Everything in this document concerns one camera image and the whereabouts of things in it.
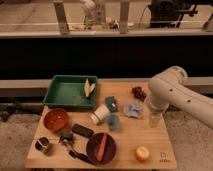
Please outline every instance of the apple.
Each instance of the apple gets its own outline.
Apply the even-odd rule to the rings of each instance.
[[[135,150],[135,157],[138,161],[144,162],[149,159],[149,150],[144,146],[139,146]]]

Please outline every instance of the brown bowl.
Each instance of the brown bowl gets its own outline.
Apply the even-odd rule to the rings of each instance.
[[[68,124],[68,114],[64,109],[52,109],[44,117],[44,126],[48,130],[57,133]]]
[[[101,165],[101,164],[106,164],[110,162],[114,158],[116,153],[115,140],[109,134],[107,134],[107,142],[106,142],[103,160],[98,161],[96,159],[96,155],[98,153],[98,149],[99,149],[103,135],[104,133],[94,134],[87,143],[86,150],[87,150],[88,158],[95,165]]]

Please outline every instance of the green tray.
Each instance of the green tray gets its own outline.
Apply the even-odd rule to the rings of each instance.
[[[84,83],[95,83],[95,90],[87,99],[84,94]],[[97,94],[96,76],[55,75],[44,97],[43,103],[50,108],[93,108]]]

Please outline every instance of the black wall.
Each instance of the black wall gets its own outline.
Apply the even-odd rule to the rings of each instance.
[[[213,36],[0,39],[0,79],[151,77],[172,65],[213,76]]]

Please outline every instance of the blue cup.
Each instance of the blue cup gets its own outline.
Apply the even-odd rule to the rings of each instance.
[[[110,130],[115,130],[119,127],[120,119],[115,114],[110,114],[106,119],[107,125]]]

